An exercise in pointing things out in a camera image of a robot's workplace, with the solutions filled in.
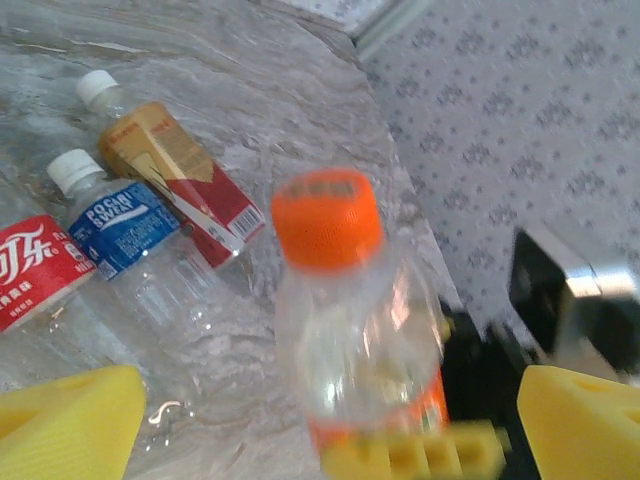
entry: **patterned wall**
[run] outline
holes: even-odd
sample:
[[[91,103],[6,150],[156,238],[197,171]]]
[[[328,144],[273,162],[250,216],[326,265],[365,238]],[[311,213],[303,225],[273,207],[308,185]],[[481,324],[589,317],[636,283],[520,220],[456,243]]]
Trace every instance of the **patterned wall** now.
[[[347,33],[357,30],[363,22],[367,21],[379,8],[390,5],[395,0],[257,0],[265,5],[279,8],[282,11],[313,18],[310,15],[319,15],[327,18]]]
[[[570,215],[640,268],[640,2],[434,0],[365,65],[463,302],[514,322],[516,225]]]

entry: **clear plastic bottle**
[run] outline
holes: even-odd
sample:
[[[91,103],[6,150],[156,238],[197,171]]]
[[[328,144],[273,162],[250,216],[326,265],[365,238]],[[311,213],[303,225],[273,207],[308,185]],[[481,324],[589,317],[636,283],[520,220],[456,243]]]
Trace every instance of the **clear plastic bottle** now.
[[[104,120],[98,148],[114,172],[144,179],[163,195],[212,267],[240,256],[264,216],[166,107],[135,99],[104,70],[82,77],[77,91]]]
[[[206,334],[216,275],[155,193],[133,180],[106,180],[84,150],[60,155],[47,172],[72,202],[62,226],[123,304],[151,318],[173,350]]]
[[[288,265],[277,353],[319,453],[337,436],[444,425],[440,304],[419,262],[385,241],[367,178],[302,175],[272,216]]]
[[[0,393],[64,377],[73,368],[54,351],[29,341],[26,335],[7,338],[0,334]]]
[[[140,442],[164,438],[198,401],[193,377],[160,349],[146,320],[127,311],[94,275],[91,261],[55,221],[2,178],[0,212],[0,349],[28,345],[31,353],[43,352],[26,359],[28,379],[35,372],[44,380],[135,365],[148,394]]]

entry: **coca-cola bottle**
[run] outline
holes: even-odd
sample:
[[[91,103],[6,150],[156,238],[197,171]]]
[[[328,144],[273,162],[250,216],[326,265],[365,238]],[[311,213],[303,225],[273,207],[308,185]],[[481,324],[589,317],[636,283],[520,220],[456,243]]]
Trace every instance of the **coca-cola bottle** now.
[[[124,309],[95,273],[53,218],[0,176],[0,369],[23,371],[28,383],[135,365],[147,387],[138,445],[166,443],[172,422],[190,416],[196,383],[160,349],[145,319]]]

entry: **white bottle cap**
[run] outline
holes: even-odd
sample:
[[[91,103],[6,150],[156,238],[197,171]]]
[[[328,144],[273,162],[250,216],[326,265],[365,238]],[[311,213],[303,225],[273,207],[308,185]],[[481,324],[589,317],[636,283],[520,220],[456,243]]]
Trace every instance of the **white bottle cap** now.
[[[106,70],[94,70],[87,73],[76,85],[76,93],[88,107],[93,100],[107,88],[119,85]]]
[[[69,189],[78,180],[96,172],[104,172],[104,170],[91,158],[91,155],[79,148],[56,157],[47,167],[51,180],[58,185],[64,195],[67,195]]]

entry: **blue label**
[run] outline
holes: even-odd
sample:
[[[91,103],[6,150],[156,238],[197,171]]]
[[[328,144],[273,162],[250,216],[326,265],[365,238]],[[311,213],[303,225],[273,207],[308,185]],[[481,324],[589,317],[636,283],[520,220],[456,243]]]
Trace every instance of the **blue label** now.
[[[111,279],[179,225],[149,187],[134,183],[93,203],[73,222],[69,233],[102,274]]]

